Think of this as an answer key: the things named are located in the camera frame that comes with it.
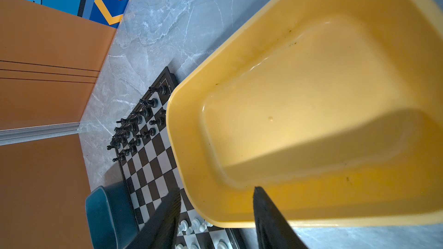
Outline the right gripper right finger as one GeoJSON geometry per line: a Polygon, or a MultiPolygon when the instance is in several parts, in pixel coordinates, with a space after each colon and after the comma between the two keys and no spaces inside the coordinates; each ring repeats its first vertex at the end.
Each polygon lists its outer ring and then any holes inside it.
{"type": "Polygon", "coordinates": [[[308,249],[260,186],[254,188],[253,210],[260,249],[308,249]]]}

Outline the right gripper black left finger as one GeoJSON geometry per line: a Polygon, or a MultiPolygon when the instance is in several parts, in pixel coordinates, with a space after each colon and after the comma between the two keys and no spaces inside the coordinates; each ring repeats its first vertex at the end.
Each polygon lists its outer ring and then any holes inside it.
{"type": "Polygon", "coordinates": [[[162,199],[154,215],[145,223],[127,249],[174,249],[180,211],[181,194],[179,188],[175,188],[162,199]]]}

